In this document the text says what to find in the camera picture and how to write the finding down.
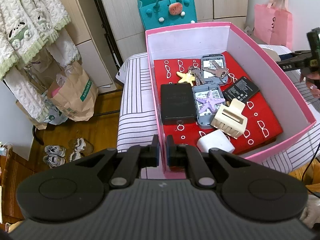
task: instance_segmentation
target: teal felt handbag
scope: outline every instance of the teal felt handbag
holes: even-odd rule
[[[138,0],[145,30],[197,22],[194,0]]]

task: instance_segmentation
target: yellow starfish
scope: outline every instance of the yellow starfish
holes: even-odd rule
[[[179,77],[181,77],[181,79],[178,81],[178,83],[189,83],[192,87],[193,87],[193,83],[192,82],[195,82],[196,79],[195,77],[190,73],[181,73],[181,72],[177,72],[177,75]]]

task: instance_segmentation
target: white charger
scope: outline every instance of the white charger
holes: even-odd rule
[[[197,147],[201,152],[208,153],[211,148],[218,148],[233,153],[235,147],[221,130],[209,133],[198,140]]]

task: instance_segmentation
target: purple starfish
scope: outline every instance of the purple starfish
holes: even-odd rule
[[[214,98],[211,90],[207,98],[196,98],[196,100],[203,104],[199,110],[199,114],[202,114],[207,109],[210,109],[210,111],[214,114],[217,112],[215,105],[226,101],[224,98]]]

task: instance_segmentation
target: bunch of keys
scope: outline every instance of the bunch of keys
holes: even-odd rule
[[[220,67],[214,60],[211,61],[210,63],[212,63],[216,69],[204,67],[203,70],[220,78],[222,83],[228,84],[228,83],[225,83],[223,79],[229,74],[229,71],[226,68]]]
[[[188,68],[189,72],[194,75],[195,79],[196,79],[196,85],[197,86],[200,86],[200,85],[204,85],[205,84],[205,81],[204,79],[202,78],[201,76],[201,69],[198,68],[198,67],[192,67],[190,66]]]

